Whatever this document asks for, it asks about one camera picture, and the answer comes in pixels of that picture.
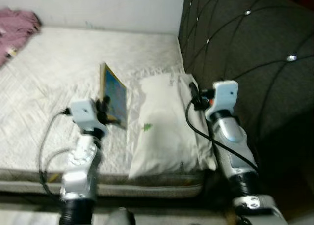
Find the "cable connector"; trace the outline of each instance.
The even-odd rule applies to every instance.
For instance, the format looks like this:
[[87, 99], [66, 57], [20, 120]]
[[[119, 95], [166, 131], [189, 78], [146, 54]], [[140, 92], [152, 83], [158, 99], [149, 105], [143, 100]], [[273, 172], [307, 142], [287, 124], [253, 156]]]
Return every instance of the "cable connector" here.
[[65, 110], [61, 111], [61, 114], [64, 114], [64, 115], [71, 115], [70, 108], [67, 107]]

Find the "pillow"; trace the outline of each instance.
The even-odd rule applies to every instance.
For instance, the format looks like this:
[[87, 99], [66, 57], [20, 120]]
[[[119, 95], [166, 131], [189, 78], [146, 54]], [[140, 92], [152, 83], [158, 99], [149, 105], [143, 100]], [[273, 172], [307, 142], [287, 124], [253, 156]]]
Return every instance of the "pillow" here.
[[[216, 169], [211, 142], [196, 134], [185, 120], [191, 100], [192, 75], [167, 73], [140, 82], [145, 101], [140, 109], [141, 127], [129, 178]], [[208, 134], [201, 111], [189, 110], [192, 124]]]

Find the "white bedsheet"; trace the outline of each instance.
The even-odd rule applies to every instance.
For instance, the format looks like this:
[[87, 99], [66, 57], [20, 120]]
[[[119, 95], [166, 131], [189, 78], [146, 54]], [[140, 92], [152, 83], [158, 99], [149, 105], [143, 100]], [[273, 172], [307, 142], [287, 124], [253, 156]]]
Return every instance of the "white bedsheet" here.
[[[37, 171], [39, 142], [50, 117], [71, 100], [99, 89], [99, 64], [106, 62], [128, 88], [128, 130], [109, 127], [100, 174], [128, 174], [138, 137], [138, 80], [151, 74], [184, 72], [177, 38], [171, 35], [120, 33], [43, 27], [12, 61], [0, 67], [0, 169]], [[44, 158], [73, 147], [78, 127], [59, 117]], [[52, 161], [63, 171], [65, 155]]]

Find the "black headboard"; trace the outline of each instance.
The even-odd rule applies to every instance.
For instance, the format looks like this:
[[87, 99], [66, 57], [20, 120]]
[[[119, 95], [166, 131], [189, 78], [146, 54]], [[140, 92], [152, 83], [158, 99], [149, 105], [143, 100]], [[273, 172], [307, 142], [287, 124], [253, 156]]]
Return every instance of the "black headboard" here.
[[235, 112], [262, 162], [278, 172], [301, 163], [313, 145], [313, 18], [288, 0], [184, 0], [185, 71], [200, 88], [239, 83]]

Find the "floor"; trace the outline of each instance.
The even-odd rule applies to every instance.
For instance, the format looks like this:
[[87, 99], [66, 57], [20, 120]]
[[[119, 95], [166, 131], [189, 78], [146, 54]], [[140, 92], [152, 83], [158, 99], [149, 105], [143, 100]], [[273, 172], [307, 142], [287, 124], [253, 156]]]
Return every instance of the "floor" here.
[[[109, 209], [96, 208], [93, 225], [105, 225]], [[207, 210], [132, 209], [137, 225], [227, 225], [220, 213]], [[0, 204], [1, 225], [57, 225], [59, 214], [51, 208]]]

